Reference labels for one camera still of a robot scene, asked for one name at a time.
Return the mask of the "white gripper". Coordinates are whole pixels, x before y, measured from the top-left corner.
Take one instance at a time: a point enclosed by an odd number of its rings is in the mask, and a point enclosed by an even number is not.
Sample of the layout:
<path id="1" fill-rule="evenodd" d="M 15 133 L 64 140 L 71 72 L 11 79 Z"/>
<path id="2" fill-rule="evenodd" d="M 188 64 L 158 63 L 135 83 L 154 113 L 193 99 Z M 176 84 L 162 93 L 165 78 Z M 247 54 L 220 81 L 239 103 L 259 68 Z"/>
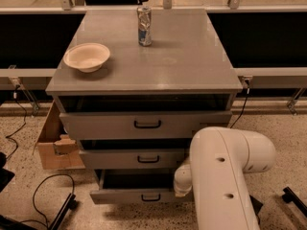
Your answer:
<path id="1" fill-rule="evenodd" d="M 174 174 L 174 191 L 176 197 L 185 197 L 192 190 L 192 175 L 189 158 L 186 158 Z"/>

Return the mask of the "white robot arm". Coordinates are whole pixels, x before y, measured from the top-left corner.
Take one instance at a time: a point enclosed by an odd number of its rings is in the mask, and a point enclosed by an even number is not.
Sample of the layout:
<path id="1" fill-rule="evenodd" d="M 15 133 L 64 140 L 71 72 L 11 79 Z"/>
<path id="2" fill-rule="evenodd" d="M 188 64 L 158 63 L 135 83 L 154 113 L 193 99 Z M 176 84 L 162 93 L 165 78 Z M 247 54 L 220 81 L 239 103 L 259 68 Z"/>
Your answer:
<path id="1" fill-rule="evenodd" d="M 194 195 L 199 230 L 260 230 L 244 174 L 268 171 L 275 158 L 273 142 L 261 133 L 203 128 L 175 172 L 175 195 Z"/>

